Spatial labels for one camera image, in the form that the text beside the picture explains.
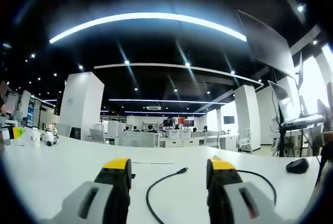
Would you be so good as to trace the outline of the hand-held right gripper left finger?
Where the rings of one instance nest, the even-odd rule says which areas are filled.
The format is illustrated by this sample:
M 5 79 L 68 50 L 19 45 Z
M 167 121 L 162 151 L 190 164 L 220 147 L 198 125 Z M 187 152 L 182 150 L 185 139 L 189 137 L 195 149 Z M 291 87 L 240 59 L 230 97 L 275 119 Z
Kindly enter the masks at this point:
M 62 202 L 48 223 L 126 223 L 130 205 L 132 164 L 118 158 L 103 165 L 94 181 L 86 181 Z

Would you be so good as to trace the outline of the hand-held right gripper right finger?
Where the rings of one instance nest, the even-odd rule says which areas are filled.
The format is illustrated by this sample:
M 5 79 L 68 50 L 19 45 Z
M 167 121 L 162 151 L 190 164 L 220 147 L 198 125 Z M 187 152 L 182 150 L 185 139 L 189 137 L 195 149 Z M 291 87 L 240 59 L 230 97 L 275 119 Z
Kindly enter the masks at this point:
M 244 182 L 240 173 L 263 179 L 272 189 L 271 200 L 253 183 Z M 207 160 L 207 206 L 211 223 L 282 223 L 276 213 L 277 193 L 273 184 L 264 176 L 237 170 L 230 162 L 213 156 Z

